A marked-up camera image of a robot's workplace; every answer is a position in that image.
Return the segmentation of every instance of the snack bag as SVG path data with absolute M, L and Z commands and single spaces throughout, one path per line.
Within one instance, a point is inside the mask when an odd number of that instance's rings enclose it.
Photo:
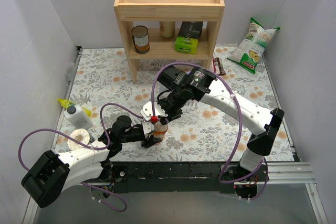
M 279 29 L 280 27 L 265 30 L 261 24 L 251 18 L 248 34 L 228 59 L 237 62 L 251 73 L 256 73 L 256 67 L 261 55 L 274 33 Z

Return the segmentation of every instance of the toilet paper roll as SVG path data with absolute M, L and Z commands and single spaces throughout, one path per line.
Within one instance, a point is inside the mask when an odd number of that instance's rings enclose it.
M 73 131 L 70 134 L 70 137 L 76 139 L 77 141 L 83 143 L 83 144 L 91 144 L 94 141 L 94 137 L 91 136 L 91 134 L 85 130 L 85 129 L 77 129 L 75 131 Z M 83 146 L 75 143 L 74 141 L 71 141 L 70 139 L 68 139 L 68 147 L 72 150 L 75 151 L 79 148 L 83 148 Z

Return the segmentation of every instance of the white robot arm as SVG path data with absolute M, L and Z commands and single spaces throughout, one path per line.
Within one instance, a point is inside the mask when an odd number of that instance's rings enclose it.
M 213 74 L 202 68 L 194 68 L 191 73 L 186 74 L 175 67 L 169 67 L 159 76 L 158 81 L 171 92 L 166 98 L 158 98 L 155 102 L 156 117 L 153 118 L 151 102 L 145 104 L 141 110 L 141 125 L 131 126 L 128 116 L 118 117 L 112 128 L 107 129 L 111 140 L 108 148 L 80 148 L 58 155 L 52 151 L 43 153 L 21 183 L 39 207 L 50 205 L 63 190 L 73 185 L 106 176 L 106 167 L 112 167 L 109 158 L 121 151 L 122 143 L 141 141 L 141 146 L 148 148 L 161 141 L 151 135 L 154 131 L 153 122 L 160 120 L 162 124 L 167 124 L 180 118 L 181 108 L 188 100 L 214 106 L 238 120 L 232 95 Z M 240 104 L 243 125 L 252 132 L 239 162 L 239 166 L 248 174 L 258 166 L 264 156 L 270 154 L 284 112 L 280 109 L 265 109 L 239 94 L 235 94 L 235 97 Z M 104 147 L 106 144 L 103 133 L 91 146 Z

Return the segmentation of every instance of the floral pattern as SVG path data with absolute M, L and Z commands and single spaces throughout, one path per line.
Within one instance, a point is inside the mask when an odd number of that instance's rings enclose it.
M 267 70 L 261 60 L 252 74 L 226 58 L 235 47 L 218 46 L 215 57 L 221 57 L 226 75 L 225 81 L 240 95 L 260 106 L 273 109 L 276 99 L 268 78 Z M 100 108 L 107 102 L 126 106 L 139 114 L 142 106 L 150 100 L 152 82 L 157 71 L 169 60 L 141 60 L 138 81 L 133 83 L 122 48 L 84 49 L 81 55 L 70 100 L 92 111 L 94 126 L 88 131 L 96 139 L 102 134 Z M 184 71 L 189 67 L 181 66 Z M 155 94 L 164 90 L 159 83 Z M 111 127 L 120 115 L 128 112 L 116 106 L 107 106 L 103 112 L 106 127 Z M 134 124 L 140 120 L 130 116 Z M 63 120 L 61 131 L 71 133 L 74 127 Z M 169 124 L 164 141 L 148 149 L 140 143 L 126 143 L 122 151 L 112 161 L 225 161 L 236 142 L 238 123 L 218 109 L 206 104 L 190 101 L 183 108 L 179 120 Z M 233 161 L 238 161 L 249 139 L 250 132 L 245 127 Z M 69 151 L 67 139 L 59 137 L 53 146 L 56 153 Z M 293 155 L 286 130 L 282 125 L 274 142 L 269 161 L 292 161 Z

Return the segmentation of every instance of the wooden leg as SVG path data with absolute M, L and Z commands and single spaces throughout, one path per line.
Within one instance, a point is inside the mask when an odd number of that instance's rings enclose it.
M 206 68 L 206 69 L 209 69 L 210 70 L 210 67 L 211 67 L 211 64 L 212 64 L 212 57 L 209 58 L 208 60 L 202 60 L 202 67 L 203 68 Z
M 128 66 L 130 67 L 132 80 L 136 83 L 136 75 L 138 73 L 139 60 L 128 59 Z

